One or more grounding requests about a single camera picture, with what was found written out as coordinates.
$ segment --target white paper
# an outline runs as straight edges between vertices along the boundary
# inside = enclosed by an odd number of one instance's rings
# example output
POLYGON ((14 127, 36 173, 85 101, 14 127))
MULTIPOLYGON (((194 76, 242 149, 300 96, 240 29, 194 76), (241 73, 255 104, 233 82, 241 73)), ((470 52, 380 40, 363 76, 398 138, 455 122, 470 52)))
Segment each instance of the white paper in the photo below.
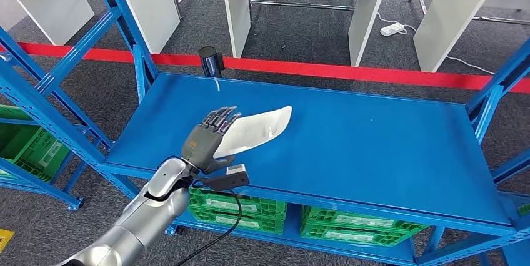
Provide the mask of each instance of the white paper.
POLYGON ((291 120, 291 106, 237 119, 214 154, 214 158, 234 155, 278 137, 291 120))
POLYGON ((55 157, 59 149, 63 146, 62 143, 59 143, 58 140, 55 140, 54 144, 48 149, 46 154, 42 157, 42 159, 39 161, 39 164, 44 167, 48 167, 48 164, 50 163, 51 159, 55 157))
MULTIPOLYGON (((206 205, 214 208, 223 208, 228 210, 238 211, 239 206, 231 202, 221 202, 220 200, 206 199, 206 205)), ((255 205, 241 205, 243 212, 257 212, 258 208, 255 205)))
POLYGON ((355 234, 345 234, 345 233, 339 233, 339 232, 327 232, 326 237, 328 238, 335 238, 335 239, 343 239, 343 240, 351 240, 351 241, 359 241, 359 242, 372 242, 374 240, 373 235, 355 235, 355 234))
MULTIPOLYGON (((216 221, 222 224, 235 224, 236 223, 236 219, 230 219, 230 218, 226 218, 226 217, 219 216, 219 215, 216 216, 216 221)), ((254 221, 240 220, 237 226, 253 227, 255 229, 259 229, 259 223, 254 222, 254 221)))
POLYGON ((392 224, 394 224, 394 221, 392 219, 375 219, 347 215, 338 215, 337 218, 335 218, 335 222, 342 222, 345 224, 372 225, 378 227, 391 227, 392 224))

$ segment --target blue shelf surface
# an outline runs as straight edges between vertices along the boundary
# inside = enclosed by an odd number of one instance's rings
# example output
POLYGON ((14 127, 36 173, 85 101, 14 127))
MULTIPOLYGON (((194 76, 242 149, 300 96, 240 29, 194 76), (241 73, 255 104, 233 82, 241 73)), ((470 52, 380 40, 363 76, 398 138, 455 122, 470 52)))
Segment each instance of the blue shelf surface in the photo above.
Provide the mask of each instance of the blue shelf surface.
MULTIPOLYGON (((398 265, 415 265, 414 249, 410 239, 407 239, 394 247, 383 247, 302 238, 300 237, 301 214, 300 205, 289 204, 287 206, 284 232, 281 235, 267 234, 264 232, 240 228, 234 230, 231 235, 301 247, 304 249, 329 252, 332 254, 375 260, 378 262, 393 262, 398 265)), ((185 227, 193 227, 195 229, 213 230, 215 232, 226 232, 229 228, 228 226, 197 221, 188 211, 185 211, 185 213, 179 216, 173 223, 185 227)))
POLYGON ((501 225, 504 212, 463 105, 160 74, 106 162, 157 169, 211 110, 292 106, 276 139, 238 154, 251 185, 501 225))

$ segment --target robotic arm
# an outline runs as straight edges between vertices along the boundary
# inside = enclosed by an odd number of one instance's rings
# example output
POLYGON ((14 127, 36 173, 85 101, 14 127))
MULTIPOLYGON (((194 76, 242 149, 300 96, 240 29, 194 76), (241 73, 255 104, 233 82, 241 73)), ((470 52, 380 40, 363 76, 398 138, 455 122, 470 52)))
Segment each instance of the robotic arm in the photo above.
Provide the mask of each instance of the robotic arm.
POLYGON ((187 137, 181 157, 166 159, 106 234, 56 266, 128 266, 164 233, 189 203, 188 187, 200 172, 227 167, 233 156, 213 159, 223 136, 241 113, 236 107, 211 111, 187 137))

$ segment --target green plastic crate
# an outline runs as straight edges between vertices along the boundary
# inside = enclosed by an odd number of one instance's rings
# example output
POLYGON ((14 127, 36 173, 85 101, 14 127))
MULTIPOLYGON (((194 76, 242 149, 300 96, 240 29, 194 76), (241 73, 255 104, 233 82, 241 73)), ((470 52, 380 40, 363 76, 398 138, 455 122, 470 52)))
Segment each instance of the green plastic crate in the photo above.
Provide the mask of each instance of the green plastic crate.
POLYGON ((414 222, 385 219, 381 217, 309 206, 304 206, 302 209, 302 219, 304 222, 321 225, 366 230, 392 230, 396 232, 404 232, 406 234, 416 234, 428 227, 428 225, 416 224, 414 222))
MULTIPOLYGON (((237 214, 227 213, 215 209, 205 209, 203 206, 189 205, 187 210, 196 220, 209 222, 212 224, 232 226, 238 219, 237 214)), ((258 215, 243 215, 237 227, 240 229, 250 229, 272 234, 281 234, 283 233, 284 224, 285 219, 262 217, 258 215)))
POLYGON ((403 240, 408 239, 412 234, 398 231, 384 232, 378 230, 350 229, 345 227, 335 227, 332 225, 303 222, 300 228, 300 236, 312 239, 392 247, 403 240))
MULTIPOLYGON (((189 189, 189 203, 210 209, 223 210, 226 212, 238 212, 239 207, 236 199, 232 194, 216 193, 205 189, 189 189)), ((287 203, 277 200, 262 199, 259 197, 250 197, 238 195, 241 202, 243 215, 262 215, 264 217, 274 217, 285 219, 287 203)))
POLYGON ((7 178, 7 179, 13 178, 13 176, 11 174, 8 174, 7 172, 5 172, 3 170, 0 170, 0 177, 1 178, 7 178))
POLYGON ((530 204, 522 205, 517 208, 517 211, 519 212, 519 215, 523 216, 528 213, 530 213, 530 204))
MULTIPOLYGON (((4 105, 0 105, 0 117, 31 119, 18 107, 4 105)), ((68 148, 39 126, 0 123, 0 157, 45 182, 52 179, 67 154, 68 148)))

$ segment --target blue metal shelf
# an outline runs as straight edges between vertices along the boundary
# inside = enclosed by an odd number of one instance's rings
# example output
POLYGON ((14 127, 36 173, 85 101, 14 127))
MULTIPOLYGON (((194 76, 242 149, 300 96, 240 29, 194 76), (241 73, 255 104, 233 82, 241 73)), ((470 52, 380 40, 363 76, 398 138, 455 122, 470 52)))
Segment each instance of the blue metal shelf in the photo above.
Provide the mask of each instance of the blue metal shelf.
MULTIPOLYGON (((2 55, 8 59, 0 57, 0 92, 129 198, 139 190, 127 176, 149 179, 166 157, 178 155, 189 131, 211 109, 235 104, 244 115, 250 115, 291 105, 291 123, 281 136, 237 155, 237 161, 247 165, 251 180, 251 185, 237 192, 291 203, 286 230, 281 236, 245 230, 236 231, 237 235, 421 266, 442 265, 500 247, 508 249, 530 238, 530 215, 517 217, 513 198, 499 195, 495 188, 530 166, 530 150, 490 174, 480 147, 500 98, 530 71, 530 40, 465 106, 227 79, 217 79, 218 90, 214 79, 159 75, 126 1, 104 2, 108 12, 48 73, 0 28, 0 45, 8 53, 2 55), (141 102, 116 145, 59 87, 61 79, 112 23, 132 52, 141 102), (36 86, 28 84, 14 66, 33 76, 36 86), (53 96, 79 120, 82 132, 47 96, 53 96), (94 139, 89 140, 84 132, 94 139), (293 204, 436 227, 425 252, 414 258, 410 242, 389 249, 301 239, 299 207, 293 204), (438 249, 446 227, 473 234, 438 249)), ((9 169, 3 162, 0 160, 0 168, 9 169)), ((11 183, 19 189, 72 200, 24 170, 11 166, 10 173, 18 178, 11 183)), ((176 223, 226 229, 201 224, 188 214, 176 223)))
MULTIPOLYGON (((232 235, 252 238, 288 246, 301 247, 303 249, 318 250, 332 254, 347 255, 360 259, 369 259, 378 262, 394 263, 396 265, 415 265, 414 248, 410 239, 407 239, 394 247, 364 246, 350 244, 347 242, 336 242, 330 240, 318 240, 300 237, 301 206, 289 204, 281 235, 256 232, 255 230, 236 229, 232 235)), ((183 213, 174 222, 176 225, 193 227, 195 229, 213 230, 225 232, 226 226, 199 222, 189 212, 183 213)))
POLYGON ((524 240, 501 248, 506 266, 527 266, 530 261, 530 240, 524 240))
MULTIPOLYGON (((35 121, 24 121, 18 119, 0 119, 0 122, 39 126, 39 124, 35 121)), ((83 135, 90 135, 91 137, 94 137, 86 126, 81 126, 78 124, 71 125, 79 129, 83 135)), ((93 143, 99 145, 101 143, 101 139, 96 138, 94 139, 93 143)), ((57 169, 57 172, 52 179, 49 182, 41 181, 39 184, 35 184, 35 180, 39 181, 39 179, 33 177, 32 174, 25 172, 25 170, 20 169, 18 166, 0 158, 2 160, 0 161, 0 169, 7 172, 8 174, 11 174, 11 177, 0 177, 0 187, 23 190, 37 194, 47 194, 67 203, 69 210, 77 210, 81 206, 83 198, 71 196, 69 193, 72 191, 72 188, 85 169, 86 163, 84 161, 78 163, 76 169, 70 175, 66 185, 62 189, 57 189, 54 187, 55 182, 66 168, 73 155, 74 153, 69 150, 64 159, 61 161, 61 165, 57 169)))
POLYGON ((282 135, 237 156, 253 187, 510 224, 463 105, 217 81, 219 92, 212 78, 159 74, 106 162, 155 169, 211 107, 250 115, 291 105, 282 135))

